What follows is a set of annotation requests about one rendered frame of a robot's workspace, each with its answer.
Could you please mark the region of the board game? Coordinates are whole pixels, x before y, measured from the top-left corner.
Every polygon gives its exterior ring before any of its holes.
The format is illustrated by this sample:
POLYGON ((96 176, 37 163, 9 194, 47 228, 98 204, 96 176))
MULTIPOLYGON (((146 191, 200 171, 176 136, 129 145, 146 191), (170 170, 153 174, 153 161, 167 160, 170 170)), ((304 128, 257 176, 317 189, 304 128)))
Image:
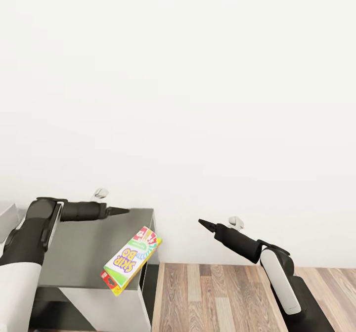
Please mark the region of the board game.
POLYGON ((160 246, 162 238, 143 227, 105 266, 100 275, 118 296, 160 246), (108 278, 115 283, 109 284, 108 278))

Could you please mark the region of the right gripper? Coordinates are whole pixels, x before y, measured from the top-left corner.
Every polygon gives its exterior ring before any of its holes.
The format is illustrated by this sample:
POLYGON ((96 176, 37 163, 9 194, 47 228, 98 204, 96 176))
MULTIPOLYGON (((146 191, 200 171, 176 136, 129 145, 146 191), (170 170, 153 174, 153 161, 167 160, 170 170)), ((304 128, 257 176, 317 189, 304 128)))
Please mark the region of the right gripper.
POLYGON ((215 233, 214 238, 221 242, 225 247, 229 248, 230 250, 234 251, 235 253, 241 255, 241 247, 246 235, 228 228, 227 226, 221 223, 211 223, 202 219, 199 219, 198 222, 203 225, 207 230, 212 233, 215 233))

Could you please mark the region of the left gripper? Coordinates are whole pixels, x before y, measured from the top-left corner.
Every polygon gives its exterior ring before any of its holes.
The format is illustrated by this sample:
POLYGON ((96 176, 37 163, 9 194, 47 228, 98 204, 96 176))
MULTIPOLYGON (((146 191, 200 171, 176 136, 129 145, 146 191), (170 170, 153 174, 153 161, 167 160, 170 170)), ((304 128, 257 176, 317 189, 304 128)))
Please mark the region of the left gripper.
POLYGON ((105 219, 110 215, 130 213, 130 210, 123 207, 108 207, 107 203, 79 202, 79 208, 75 221, 96 221, 105 219))

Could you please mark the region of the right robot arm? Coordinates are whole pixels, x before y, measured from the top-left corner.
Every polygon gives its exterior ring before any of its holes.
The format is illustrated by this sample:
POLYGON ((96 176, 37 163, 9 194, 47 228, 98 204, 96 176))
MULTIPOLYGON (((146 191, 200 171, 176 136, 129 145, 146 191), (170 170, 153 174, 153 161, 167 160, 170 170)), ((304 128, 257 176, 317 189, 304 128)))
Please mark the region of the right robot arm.
POLYGON ((288 332, 335 332, 303 278, 293 275, 290 252, 240 233, 244 222, 239 217, 229 217, 228 221, 230 224, 225 226, 198 220, 225 247, 254 265, 260 260, 288 332), (262 250, 263 245, 266 248, 262 250))

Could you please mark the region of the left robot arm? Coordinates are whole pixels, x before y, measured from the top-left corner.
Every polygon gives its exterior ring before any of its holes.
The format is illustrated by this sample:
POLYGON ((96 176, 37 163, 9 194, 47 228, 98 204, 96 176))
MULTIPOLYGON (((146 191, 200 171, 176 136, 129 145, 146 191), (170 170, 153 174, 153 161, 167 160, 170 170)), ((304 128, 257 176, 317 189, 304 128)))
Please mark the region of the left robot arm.
POLYGON ((32 201, 21 228, 9 233, 0 257, 0 332, 28 332, 44 255, 59 219, 96 221, 130 213, 123 207, 107 208, 101 198, 108 193, 100 187, 89 202, 56 197, 37 197, 32 201))

